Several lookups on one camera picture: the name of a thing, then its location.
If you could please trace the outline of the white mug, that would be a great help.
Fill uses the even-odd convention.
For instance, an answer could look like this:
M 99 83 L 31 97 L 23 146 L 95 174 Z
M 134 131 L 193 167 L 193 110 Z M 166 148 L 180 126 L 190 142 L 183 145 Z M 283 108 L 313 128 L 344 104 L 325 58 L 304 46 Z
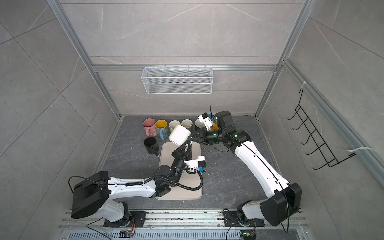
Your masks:
M 177 125 L 170 134 L 169 140 L 177 146 L 181 146 L 191 134 L 185 127 Z

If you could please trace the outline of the dark green mug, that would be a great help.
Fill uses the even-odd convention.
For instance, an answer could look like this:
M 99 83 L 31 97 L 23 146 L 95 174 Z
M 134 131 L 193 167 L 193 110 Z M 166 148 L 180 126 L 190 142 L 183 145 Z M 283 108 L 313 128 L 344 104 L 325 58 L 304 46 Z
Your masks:
M 206 129 L 206 126 L 204 123 L 202 123 L 199 119 L 196 119 L 195 122 L 194 122 L 194 125 L 195 125 L 195 131 L 199 131 L 201 129 L 205 130 Z

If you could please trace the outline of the grey mug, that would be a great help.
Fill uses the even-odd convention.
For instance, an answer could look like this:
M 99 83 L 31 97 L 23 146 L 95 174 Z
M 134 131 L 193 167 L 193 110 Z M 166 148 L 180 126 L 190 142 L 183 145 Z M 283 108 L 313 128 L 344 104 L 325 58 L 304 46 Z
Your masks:
M 190 119 L 184 119 L 184 120 L 182 120 L 181 125 L 182 125 L 182 127 L 186 128 L 188 131 L 190 131 L 190 132 L 193 131 L 193 125 L 194 125 L 194 123 L 193 123 L 192 120 L 190 120 Z

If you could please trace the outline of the light green mug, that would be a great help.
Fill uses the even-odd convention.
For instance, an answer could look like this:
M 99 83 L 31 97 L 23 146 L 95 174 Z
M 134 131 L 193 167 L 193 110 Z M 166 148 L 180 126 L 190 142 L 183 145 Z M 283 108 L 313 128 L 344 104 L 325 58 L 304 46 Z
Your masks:
M 169 128 L 170 128 L 170 131 L 171 131 L 171 133 L 174 131 L 174 129 L 177 127 L 177 126 L 179 126 L 179 125 L 181 125 L 181 122 L 180 121 L 177 121 L 177 120 L 173 120 L 173 121 L 171 121 L 170 123 L 169 123 Z

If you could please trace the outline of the blue butterfly mug yellow inside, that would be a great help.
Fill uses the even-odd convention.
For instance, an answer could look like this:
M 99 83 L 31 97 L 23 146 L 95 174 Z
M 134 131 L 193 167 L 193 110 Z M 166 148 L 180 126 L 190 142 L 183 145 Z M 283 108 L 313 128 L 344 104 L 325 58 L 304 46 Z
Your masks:
M 167 121 L 158 120 L 155 123 L 155 127 L 156 127 L 158 135 L 162 141 L 164 141 L 166 138 L 169 137 L 170 129 L 169 129 Z

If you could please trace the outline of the black mug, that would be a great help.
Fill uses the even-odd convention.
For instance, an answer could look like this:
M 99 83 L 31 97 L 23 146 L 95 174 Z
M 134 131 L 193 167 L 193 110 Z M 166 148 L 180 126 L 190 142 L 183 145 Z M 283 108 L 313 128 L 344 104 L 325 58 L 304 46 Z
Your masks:
M 148 137 L 144 140 L 144 146 L 150 155 L 159 155 L 159 146 L 154 137 Z

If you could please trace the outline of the pink mug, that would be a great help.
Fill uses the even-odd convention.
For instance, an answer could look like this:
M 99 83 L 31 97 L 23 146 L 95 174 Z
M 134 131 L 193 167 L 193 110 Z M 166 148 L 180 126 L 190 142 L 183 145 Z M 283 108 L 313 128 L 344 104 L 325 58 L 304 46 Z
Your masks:
M 143 127 L 148 137 L 154 137 L 157 133 L 156 121 L 152 118 L 147 118 L 143 121 Z

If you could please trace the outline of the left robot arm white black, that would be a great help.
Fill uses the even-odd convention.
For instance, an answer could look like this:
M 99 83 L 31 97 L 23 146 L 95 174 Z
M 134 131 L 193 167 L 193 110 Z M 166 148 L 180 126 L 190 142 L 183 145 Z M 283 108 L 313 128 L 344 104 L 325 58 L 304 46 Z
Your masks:
M 129 197 L 162 197 L 179 187 L 188 191 L 198 191 L 203 187 L 202 171 L 206 166 L 204 156 L 192 158 L 192 143 L 187 142 L 172 152 L 175 158 L 171 166 L 161 165 L 156 175 L 142 179 L 118 179 L 110 177 L 107 171 L 100 171 L 71 188 L 73 204 L 71 217 L 83 219 L 92 215 L 105 218 L 114 223 L 122 220 L 128 207 L 117 199 Z M 200 183 L 197 187 L 180 184 L 183 173 L 197 175 Z

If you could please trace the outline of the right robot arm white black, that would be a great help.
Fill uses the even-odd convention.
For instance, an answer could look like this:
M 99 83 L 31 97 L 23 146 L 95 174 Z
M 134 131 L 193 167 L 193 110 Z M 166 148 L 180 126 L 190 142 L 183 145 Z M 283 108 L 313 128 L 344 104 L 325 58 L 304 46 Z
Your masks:
M 297 183 L 291 184 L 272 167 L 252 138 L 236 128 L 230 112 L 203 113 L 198 120 L 205 128 L 198 130 L 192 138 L 207 145 L 223 143 L 245 163 L 267 196 L 264 201 L 248 201 L 240 205 L 237 210 L 240 222 L 263 219 L 276 227 L 289 221 L 300 208 L 302 188 Z

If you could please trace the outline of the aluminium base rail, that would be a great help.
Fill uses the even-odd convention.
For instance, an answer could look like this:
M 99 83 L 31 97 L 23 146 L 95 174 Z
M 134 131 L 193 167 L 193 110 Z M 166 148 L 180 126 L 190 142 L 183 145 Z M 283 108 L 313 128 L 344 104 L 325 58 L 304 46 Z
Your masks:
M 59 240 L 311 240 L 302 212 L 272 226 L 265 220 L 241 222 L 234 209 L 133 210 L 120 228 L 100 218 L 74 220 L 67 212 L 57 230 Z

